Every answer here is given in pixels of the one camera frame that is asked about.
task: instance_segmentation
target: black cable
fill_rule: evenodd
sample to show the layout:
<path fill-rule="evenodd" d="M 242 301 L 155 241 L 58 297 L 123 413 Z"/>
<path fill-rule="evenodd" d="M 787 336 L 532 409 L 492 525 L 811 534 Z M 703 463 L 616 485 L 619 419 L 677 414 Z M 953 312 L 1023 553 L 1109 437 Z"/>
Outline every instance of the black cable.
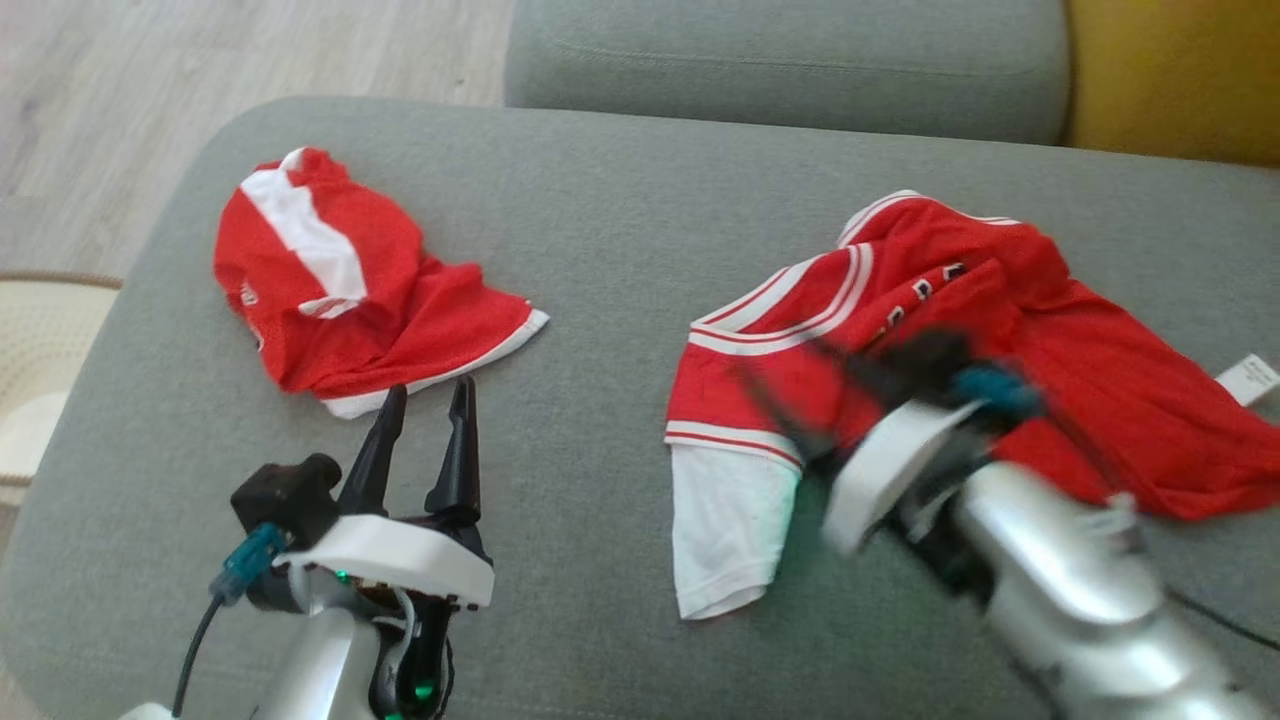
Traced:
<path fill-rule="evenodd" d="M 1125 483 L 1120 480 L 1116 462 L 1107 457 L 1106 452 L 1070 416 L 1046 405 L 1044 419 L 1084 455 L 1085 461 L 1093 466 L 1093 471 L 1098 474 L 1098 478 L 1111 492 L 1124 492 L 1128 489 Z"/>
<path fill-rule="evenodd" d="M 444 682 L 444 694 L 440 696 L 440 707 L 435 711 L 436 719 L 444 717 L 444 710 L 449 707 L 449 696 L 453 694 L 453 643 L 448 635 L 444 638 L 444 664 L 449 670 L 449 679 Z"/>
<path fill-rule="evenodd" d="M 1179 591 L 1176 591 L 1174 588 L 1166 588 L 1165 592 L 1169 594 L 1169 597 L 1171 597 L 1172 600 L 1178 601 L 1180 605 L 1183 605 L 1188 610 L 1193 610 L 1196 612 L 1199 612 L 1201 615 L 1203 615 L 1208 620 L 1212 620 L 1212 621 L 1217 623 L 1219 625 L 1221 625 L 1224 629 L 1230 630 L 1230 632 L 1235 633 L 1236 635 L 1239 635 L 1239 637 L 1242 637 L 1242 638 L 1244 638 L 1247 641 L 1256 642 L 1256 643 L 1258 643 L 1260 646 L 1262 646 L 1265 648 L 1272 650 L 1275 652 L 1280 652 L 1280 642 L 1276 642 L 1276 641 L 1274 641 L 1274 639 L 1271 639 L 1271 638 L 1268 638 L 1268 637 L 1266 637 L 1263 634 L 1254 633 L 1253 630 L 1251 630 L 1251 629 L 1248 629 L 1248 628 L 1245 628 L 1245 626 L 1235 623 L 1234 620 L 1231 620 L 1230 618 L 1226 618 L 1225 615 L 1222 615 L 1221 612 L 1213 610 L 1212 607 L 1208 607 L 1207 605 L 1197 602 L 1197 601 L 1187 597 L 1185 594 L 1183 594 L 1181 592 L 1179 592 Z"/>
<path fill-rule="evenodd" d="M 178 692 L 173 696 L 174 719 L 182 717 L 182 703 L 187 700 L 187 683 L 191 682 L 191 667 L 196 664 L 196 652 L 200 651 L 200 643 L 205 641 L 205 633 L 209 632 L 209 625 L 221 606 L 223 596 L 215 594 L 209 603 L 209 610 L 205 610 L 205 616 L 200 619 L 200 625 L 196 626 L 196 634 L 191 637 L 191 644 L 187 646 L 187 659 L 182 662 L 182 673 L 178 675 Z"/>

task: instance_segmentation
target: white label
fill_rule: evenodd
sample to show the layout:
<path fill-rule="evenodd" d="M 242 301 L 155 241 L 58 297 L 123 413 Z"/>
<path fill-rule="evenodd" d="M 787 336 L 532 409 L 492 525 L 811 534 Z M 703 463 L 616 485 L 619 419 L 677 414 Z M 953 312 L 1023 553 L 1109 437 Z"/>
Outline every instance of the white label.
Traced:
<path fill-rule="evenodd" d="M 1257 398 L 1280 386 L 1280 373 L 1271 369 L 1257 355 L 1249 355 L 1217 377 L 1217 382 L 1240 405 L 1252 405 Z"/>

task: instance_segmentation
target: white sleeve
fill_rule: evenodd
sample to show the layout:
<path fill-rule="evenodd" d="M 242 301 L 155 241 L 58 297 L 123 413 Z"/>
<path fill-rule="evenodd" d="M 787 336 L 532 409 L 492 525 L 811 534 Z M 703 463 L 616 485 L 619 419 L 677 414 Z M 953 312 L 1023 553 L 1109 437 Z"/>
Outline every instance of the white sleeve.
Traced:
<path fill-rule="evenodd" d="M 764 594 L 782 555 L 799 474 L 759 455 L 671 446 L 676 601 L 704 620 Z"/>

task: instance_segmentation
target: gray sofa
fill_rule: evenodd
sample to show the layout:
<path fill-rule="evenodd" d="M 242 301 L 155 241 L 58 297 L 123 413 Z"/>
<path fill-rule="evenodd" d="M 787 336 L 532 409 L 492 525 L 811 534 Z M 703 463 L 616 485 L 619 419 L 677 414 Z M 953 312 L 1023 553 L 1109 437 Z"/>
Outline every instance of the gray sofa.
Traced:
<path fill-rule="evenodd" d="M 550 324 L 476 373 L 494 605 L 452 630 L 457 719 L 1043 716 L 965 602 L 891 542 L 827 552 L 803 489 L 763 601 L 677 619 L 663 413 L 687 322 L 832 245 L 910 187 L 1029 220 L 1074 272 L 1216 372 L 1280 357 L 1280 173 L 1057 147 L 412 101 L 294 99 L 224 128 L 174 192 L 77 382 L 0 570 L 0 651 L 60 719 L 168 702 L 206 585 L 242 537 L 228 496 L 265 461 L 344 466 L 367 420 L 282 396 L 210 277 L 255 164 L 329 149 L 447 261 Z M 434 479 L 448 388 L 413 396 L 388 505 Z M 1275 404 L 1261 411 L 1280 419 Z M 1148 523 L 1161 570 L 1280 626 L 1277 512 Z M 297 618 L 215 620 L 187 717 L 244 717 Z M 1202 624 L 1272 702 L 1275 657 Z"/>
<path fill-rule="evenodd" d="M 1055 143 L 1062 0 L 524 0 L 507 105 Z"/>

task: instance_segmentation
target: white stripe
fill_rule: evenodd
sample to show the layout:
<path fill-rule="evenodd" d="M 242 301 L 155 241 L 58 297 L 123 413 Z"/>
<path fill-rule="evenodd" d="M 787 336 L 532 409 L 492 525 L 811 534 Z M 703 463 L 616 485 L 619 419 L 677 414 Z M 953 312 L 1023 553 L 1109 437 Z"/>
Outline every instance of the white stripe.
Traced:
<path fill-rule="evenodd" d="M 769 275 L 769 279 L 756 286 L 754 290 L 751 290 L 751 292 L 748 292 L 742 297 L 739 297 L 733 302 L 724 305 L 723 307 L 716 310 L 714 313 L 708 313 L 705 316 L 699 318 L 698 320 L 694 322 L 694 325 L 712 327 L 730 332 L 736 332 L 745 328 L 746 325 L 750 325 L 751 323 L 763 318 L 765 313 L 772 310 L 774 305 L 777 305 L 783 297 L 786 297 L 787 293 L 790 293 L 796 287 L 796 284 L 800 282 L 800 278 L 804 277 L 805 272 L 808 272 L 809 268 L 818 260 L 818 258 L 822 258 L 822 255 L 814 255 L 813 258 L 805 260 L 804 263 L 799 263 L 791 265 L 790 268 L 783 268 L 777 273 L 773 273 L 772 275 Z M 769 287 L 769 290 L 760 292 L 760 288 L 768 287 L 769 283 L 774 284 Z M 744 305 L 741 309 L 735 310 L 732 314 L 714 323 L 709 322 L 710 318 L 716 318 L 717 315 L 723 314 L 730 307 L 733 307 L 735 305 L 742 302 L 744 300 L 751 297 L 758 292 L 760 292 L 759 297 L 755 297 L 754 300 Z"/>
<path fill-rule="evenodd" d="M 817 325 L 818 324 L 818 318 L 831 316 L 833 313 L 838 311 L 838 309 L 844 306 L 845 300 L 847 300 L 847 295 L 850 292 L 850 288 L 856 282 L 856 278 L 858 278 L 858 255 L 855 254 L 855 251 L 852 249 L 846 249 L 846 251 L 849 252 L 849 266 L 845 269 L 845 279 L 841 281 L 840 288 L 836 291 L 836 295 L 832 296 L 831 302 L 827 305 L 827 307 L 823 309 L 822 313 L 818 313 L 813 318 L 808 318 L 803 323 L 797 323 L 795 325 L 791 325 L 790 328 L 781 329 L 781 331 L 773 331 L 773 332 L 768 332 L 768 333 L 737 333 L 737 332 L 731 332 L 728 329 L 721 329 L 723 327 L 721 324 L 704 325 L 704 324 L 694 323 L 690 327 L 691 328 L 705 328 L 708 331 L 714 331 L 717 334 L 730 336 L 731 338 L 739 338 L 739 340 L 750 340 L 750 338 L 769 340 L 769 338 L 782 338 L 782 337 L 786 337 L 786 336 L 801 332 L 801 331 L 804 331 L 806 328 L 813 327 L 813 325 Z M 805 260 L 804 265 L 808 266 L 809 264 L 812 264 L 818 258 L 822 258 L 822 255 L 818 255 L 817 258 L 812 258 L 809 260 Z"/>
<path fill-rule="evenodd" d="M 1015 220 L 1012 218 L 1002 218 L 1002 217 L 979 218 L 979 217 L 975 217 L 975 215 L 969 215 L 966 213 L 961 213 L 961 211 L 956 210 L 955 208 L 951 208 L 950 205 L 947 205 L 945 202 L 934 200 L 933 197 L 927 197 L 924 195 L 920 195 L 919 192 L 915 192 L 914 190 L 900 190 L 897 192 L 892 192 L 890 195 L 886 195 L 884 197 L 881 197 L 876 202 L 872 202 L 867 208 L 863 208 L 861 210 L 859 210 L 858 213 L 855 213 L 852 218 L 849 218 L 849 222 L 845 223 L 845 229 L 842 229 L 840 232 L 840 240 L 836 242 L 836 247 L 845 247 L 847 245 L 851 245 L 854 242 L 854 240 L 856 238 L 858 233 L 863 232 L 863 228 L 867 227 L 867 223 L 869 223 L 872 220 L 872 218 L 874 218 L 876 215 L 879 215 L 881 211 L 883 211 L 886 208 L 896 205 L 899 201 L 910 200 L 910 199 L 914 199 L 914 197 L 923 197 L 924 200 L 928 200 L 931 202 L 937 202 L 938 205 L 946 208 L 947 210 L 951 210 L 952 213 L 955 213 L 957 215 L 963 215 L 965 218 L 969 218 L 970 220 L 978 220 L 979 223 L 986 223 L 988 225 L 1020 225 L 1020 224 L 1023 224 L 1021 220 Z M 877 208 L 877 205 L 881 205 L 881 202 L 883 202 L 884 205 Z"/>
<path fill-rule="evenodd" d="M 797 347 L 804 345 L 813 336 L 823 336 L 838 328 L 845 320 L 849 319 L 850 315 L 854 314 L 854 310 L 858 307 L 858 302 L 861 300 L 863 292 L 867 290 L 867 283 L 870 281 L 872 275 L 873 255 L 870 246 L 856 245 L 849 250 L 858 252 L 858 268 L 856 277 L 854 278 L 854 288 L 849 292 L 849 296 L 845 299 L 845 302 L 840 306 L 840 309 L 822 323 L 812 327 L 796 325 L 797 329 L 792 334 L 771 342 L 740 342 L 735 340 L 709 337 L 701 333 L 689 333 L 689 343 L 714 350 L 716 352 L 723 352 L 726 355 L 771 355 L 773 352 L 781 352 L 791 347 Z"/>
<path fill-rule="evenodd" d="M 672 437 L 667 434 L 664 442 L 667 445 L 696 445 L 699 447 L 716 447 L 721 450 L 732 450 L 733 452 L 746 452 L 750 455 L 758 455 L 760 457 L 768 457 L 774 460 L 787 468 L 799 469 L 799 466 L 787 460 L 786 457 L 780 457 L 777 454 L 769 452 L 759 447 L 748 447 L 744 445 L 737 445 L 737 442 L 750 442 L 755 445 L 763 445 L 765 447 L 772 447 L 778 452 L 783 452 L 790 457 L 796 457 L 796 446 L 790 439 L 778 433 L 771 433 L 768 430 L 746 430 L 741 428 L 726 428 L 722 425 L 710 425 L 707 423 L 694 423 L 689 420 L 668 420 L 667 433 L 691 433 L 698 436 L 705 436 L 701 438 L 690 437 Z"/>
<path fill-rule="evenodd" d="M 924 196 L 920 195 L 919 192 L 915 192 L 914 190 L 900 190 L 897 192 L 891 192 L 884 197 L 881 197 L 876 202 L 872 202 L 870 205 L 863 208 L 858 213 L 854 213 L 854 217 L 849 218 L 849 222 L 845 223 L 845 229 L 840 231 L 840 240 L 836 241 L 836 247 L 846 247 L 851 245 L 854 237 L 858 236 L 858 233 L 863 232 L 863 228 L 867 227 L 867 223 L 869 223 L 872 218 L 874 218 L 876 215 L 881 214 L 881 211 L 884 210 L 884 208 L 896 205 L 902 200 L 910 200 L 914 197 L 924 197 Z M 877 208 L 877 205 L 882 202 L 884 205 L 882 208 Z"/>
<path fill-rule="evenodd" d="M 288 168 L 297 165 L 301 151 L 291 152 L 274 170 L 257 170 L 244 178 L 241 191 L 324 288 L 324 297 L 302 302 L 298 310 L 330 319 L 358 306 L 369 288 L 351 238 L 320 219 L 311 188 L 289 182 Z"/>
<path fill-rule="evenodd" d="M 454 368 L 439 375 L 433 375 L 430 378 L 422 378 L 407 383 L 408 392 L 410 393 L 417 392 L 425 387 L 430 387 L 436 383 L 442 383 L 444 380 L 470 373 L 471 370 L 475 370 L 481 365 L 488 365 L 489 363 L 493 363 L 499 357 L 511 355 L 521 345 L 525 345 L 525 342 L 527 342 L 529 338 L 534 337 L 534 333 L 540 331 L 543 325 L 547 324 L 547 320 L 549 320 L 547 313 L 543 313 L 541 310 L 530 310 L 529 318 L 525 320 L 525 323 L 518 328 L 516 328 L 516 332 L 511 333 L 507 337 L 507 340 L 498 343 L 493 350 L 485 352 L 484 355 L 476 357 L 475 360 L 467 363 L 466 365 L 462 365 L 461 368 Z M 366 392 L 364 395 L 352 395 L 348 397 L 332 397 L 328 400 L 321 398 L 320 401 L 324 402 L 324 406 L 328 407 L 329 411 L 333 413 L 334 415 L 344 420 L 349 420 L 352 418 L 358 418 L 365 413 L 378 410 L 379 407 L 381 407 L 383 401 L 387 400 L 387 389 Z"/>

